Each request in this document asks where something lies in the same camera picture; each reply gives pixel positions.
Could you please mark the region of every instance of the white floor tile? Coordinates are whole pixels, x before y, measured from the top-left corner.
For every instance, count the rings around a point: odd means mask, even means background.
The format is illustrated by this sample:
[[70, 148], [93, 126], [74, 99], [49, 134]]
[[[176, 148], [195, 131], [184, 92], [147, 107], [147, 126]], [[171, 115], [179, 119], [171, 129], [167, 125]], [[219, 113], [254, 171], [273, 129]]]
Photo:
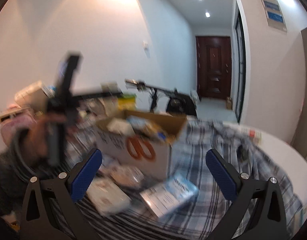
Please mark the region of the white floor tile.
[[202, 98], [197, 105], [197, 116], [202, 120], [237, 122], [236, 114], [226, 109], [225, 101], [220, 99]]

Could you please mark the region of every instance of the blue gripper pad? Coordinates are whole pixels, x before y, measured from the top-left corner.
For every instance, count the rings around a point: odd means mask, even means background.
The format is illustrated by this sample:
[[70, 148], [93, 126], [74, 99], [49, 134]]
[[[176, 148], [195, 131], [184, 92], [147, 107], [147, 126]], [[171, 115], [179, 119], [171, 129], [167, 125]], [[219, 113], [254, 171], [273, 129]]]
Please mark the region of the blue gripper pad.
[[102, 154], [98, 149], [93, 149], [93, 153], [81, 168], [80, 172], [76, 175], [70, 185], [70, 196], [73, 202], [83, 199], [86, 191], [94, 179], [101, 163]]
[[234, 201], [237, 197], [237, 186], [226, 168], [220, 162], [214, 153], [215, 150], [209, 150], [206, 154], [206, 165], [209, 168], [212, 176], [217, 182], [224, 198]]

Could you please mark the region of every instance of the plaid blanket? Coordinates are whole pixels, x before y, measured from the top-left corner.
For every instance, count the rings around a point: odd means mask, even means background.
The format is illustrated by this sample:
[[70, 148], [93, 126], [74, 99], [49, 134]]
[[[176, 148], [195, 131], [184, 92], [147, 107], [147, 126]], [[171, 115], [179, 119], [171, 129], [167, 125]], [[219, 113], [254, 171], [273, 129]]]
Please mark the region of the plaid blanket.
[[[238, 161], [237, 149], [243, 146], [248, 159]], [[158, 222], [140, 200], [139, 191], [124, 190], [133, 200], [132, 208], [121, 214], [102, 217], [85, 197], [77, 203], [86, 219], [104, 239], [205, 239], [219, 223], [230, 206], [205, 164], [208, 150], [215, 148], [239, 173], [246, 172], [251, 178], [268, 180], [276, 177], [281, 187], [287, 217], [287, 230], [292, 236], [294, 214], [302, 208], [293, 193], [287, 175], [250, 139], [221, 123], [189, 121], [173, 151], [179, 155], [177, 172], [199, 188], [199, 194], [190, 203]], [[255, 202], [250, 204], [235, 236], [243, 233]], [[55, 204], [63, 231], [72, 235]]]

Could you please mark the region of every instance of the cardboard box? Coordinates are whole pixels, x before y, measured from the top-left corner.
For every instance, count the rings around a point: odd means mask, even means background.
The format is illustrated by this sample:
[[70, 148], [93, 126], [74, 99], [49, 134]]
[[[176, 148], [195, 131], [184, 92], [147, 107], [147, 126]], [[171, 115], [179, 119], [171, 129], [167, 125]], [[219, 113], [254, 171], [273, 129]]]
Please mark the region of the cardboard box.
[[[131, 115], [154, 121], [169, 135], [174, 136], [174, 140], [171, 143], [161, 143], [108, 131], [107, 125], [113, 118], [126, 119]], [[97, 122], [95, 127], [97, 148], [102, 153], [117, 158], [121, 164], [136, 166], [146, 175], [165, 180], [173, 174], [179, 162], [177, 153], [172, 152], [172, 145], [180, 135], [186, 121], [186, 116], [168, 116], [130, 110], [120, 111], [112, 117]]]
[[232, 110], [232, 99], [230, 97], [227, 97], [226, 100], [226, 109]]

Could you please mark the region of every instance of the white wall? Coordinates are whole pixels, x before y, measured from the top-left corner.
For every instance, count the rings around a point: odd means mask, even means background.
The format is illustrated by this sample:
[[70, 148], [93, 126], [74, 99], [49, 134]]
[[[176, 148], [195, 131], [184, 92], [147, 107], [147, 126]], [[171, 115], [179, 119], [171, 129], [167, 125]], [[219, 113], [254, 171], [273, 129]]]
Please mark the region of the white wall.
[[[124, 78], [134, 78], [189, 92], [196, 72], [189, 25], [165, 0], [139, 2], [9, 0], [0, 13], [0, 111], [30, 83], [52, 84], [68, 50], [84, 55], [75, 90], [112, 80], [124, 90]], [[138, 104], [149, 109], [148, 94]]]
[[288, 32], [267, 24], [261, 0], [237, 0], [246, 40], [246, 93], [242, 123], [290, 142], [305, 91], [300, 31], [307, 13], [298, 0], [278, 0]]

